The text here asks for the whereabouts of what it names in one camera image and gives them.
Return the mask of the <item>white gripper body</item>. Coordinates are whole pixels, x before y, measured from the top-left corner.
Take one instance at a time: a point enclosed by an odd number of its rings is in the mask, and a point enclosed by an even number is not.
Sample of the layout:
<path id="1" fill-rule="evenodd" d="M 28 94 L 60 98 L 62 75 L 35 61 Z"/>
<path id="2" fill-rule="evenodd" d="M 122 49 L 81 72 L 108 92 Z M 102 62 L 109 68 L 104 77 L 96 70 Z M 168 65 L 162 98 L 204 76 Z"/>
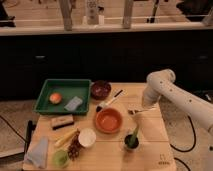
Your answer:
<path id="1" fill-rule="evenodd" d="M 142 106 L 150 108 L 158 102 L 160 94 L 151 87 L 146 87 L 142 95 Z"/>

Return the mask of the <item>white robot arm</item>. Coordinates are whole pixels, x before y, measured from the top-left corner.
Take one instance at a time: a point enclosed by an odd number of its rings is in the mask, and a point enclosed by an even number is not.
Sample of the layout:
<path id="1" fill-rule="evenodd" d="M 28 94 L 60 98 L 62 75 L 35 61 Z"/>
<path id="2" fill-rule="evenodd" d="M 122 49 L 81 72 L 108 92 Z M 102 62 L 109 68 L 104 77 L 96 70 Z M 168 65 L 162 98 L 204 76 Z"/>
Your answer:
<path id="1" fill-rule="evenodd" d="M 175 73 L 164 69 L 150 73 L 142 95 L 142 106 L 151 108 L 163 95 L 176 107 L 196 120 L 213 139 L 213 104 L 179 88 L 174 84 Z"/>

